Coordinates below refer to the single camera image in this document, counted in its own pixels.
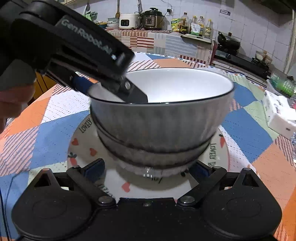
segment plate with red hearts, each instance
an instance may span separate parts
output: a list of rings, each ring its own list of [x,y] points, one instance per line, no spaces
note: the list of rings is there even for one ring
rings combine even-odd
[[[68,148],[68,168],[79,165],[84,167],[102,158],[105,172],[95,182],[98,188],[114,197],[116,201],[124,198],[165,198],[179,197],[190,191],[198,183],[188,173],[183,172],[170,177],[142,177],[122,169],[117,165],[118,158],[112,155],[100,141],[95,124],[88,115],[75,130]],[[200,156],[206,165],[221,166],[228,170],[229,153],[225,139],[218,129],[208,149]]]

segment screw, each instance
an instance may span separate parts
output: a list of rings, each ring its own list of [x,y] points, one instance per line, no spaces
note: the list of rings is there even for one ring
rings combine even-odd
[[[124,83],[124,86],[126,87],[127,90],[131,88],[131,84],[128,81]]]
[[[190,203],[193,203],[194,202],[194,197],[192,196],[183,196],[180,198],[180,202],[182,204],[190,204]]]
[[[151,206],[150,202],[143,203],[143,207],[150,207],[150,206]]]
[[[113,198],[110,197],[110,196],[99,197],[99,202],[100,203],[108,204],[108,203],[111,203],[112,201],[113,201]]]

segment white rice cooker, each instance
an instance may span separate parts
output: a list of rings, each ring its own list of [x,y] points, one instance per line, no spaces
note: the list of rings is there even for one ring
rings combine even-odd
[[[136,29],[140,26],[141,17],[139,14],[120,14],[119,28],[120,29]]]

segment human hand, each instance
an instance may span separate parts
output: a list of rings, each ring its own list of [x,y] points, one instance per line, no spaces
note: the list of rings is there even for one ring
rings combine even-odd
[[[18,117],[22,112],[22,104],[28,103],[32,99],[34,92],[33,85],[0,91],[0,133],[4,130],[6,119]]]

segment silver screw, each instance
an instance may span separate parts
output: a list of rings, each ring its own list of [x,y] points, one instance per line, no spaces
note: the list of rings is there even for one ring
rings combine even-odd
[[[192,196],[183,196],[180,198],[180,202],[183,204],[190,204],[194,202],[194,197]]]
[[[128,81],[124,83],[124,86],[126,87],[127,90],[131,88],[131,84]]]
[[[102,196],[102,197],[99,197],[99,202],[100,203],[107,204],[107,203],[111,203],[112,201],[113,201],[113,198],[110,197],[110,196]]]

